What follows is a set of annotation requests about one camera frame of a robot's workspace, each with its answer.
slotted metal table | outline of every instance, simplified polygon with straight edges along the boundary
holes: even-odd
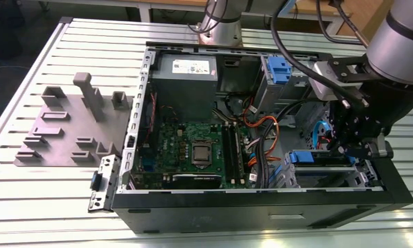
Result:
[[[334,56],[364,54],[360,46],[329,43],[320,35],[280,35],[290,50]],[[86,212],[94,168],[13,165],[44,104],[40,95],[45,87],[61,86],[65,94],[78,94],[73,75],[89,72],[102,95],[113,91],[134,95],[146,41],[196,43],[197,37],[182,25],[85,19],[58,23],[0,118],[0,245],[413,247],[413,204],[332,230],[136,235],[116,214]],[[276,48],[268,31],[245,29],[242,41],[245,47]],[[397,122],[386,139],[413,195],[413,111]]]

motherboard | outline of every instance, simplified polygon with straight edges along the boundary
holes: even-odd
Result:
[[[242,142],[236,123],[162,123],[157,154],[136,159],[136,189],[246,188]]]

cpu socket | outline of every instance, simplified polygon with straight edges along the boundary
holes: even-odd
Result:
[[[205,169],[213,163],[210,143],[192,143],[192,164],[198,169]]]

power supply label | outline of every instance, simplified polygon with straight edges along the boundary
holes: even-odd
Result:
[[[209,61],[205,60],[173,60],[173,73],[209,74]]]

green circuit board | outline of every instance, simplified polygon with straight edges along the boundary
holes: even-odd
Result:
[[[157,156],[154,160],[142,159],[134,177],[145,189],[160,189],[165,174],[214,174],[221,176],[221,188],[245,188],[241,180],[226,180],[226,167],[222,150],[222,125],[208,123],[162,123],[158,128]],[[238,129],[240,140],[248,130]],[[198,167],[193,164],[193,146],[210,147],[210,164]],[[238,173],[244,177],[242,163]]]

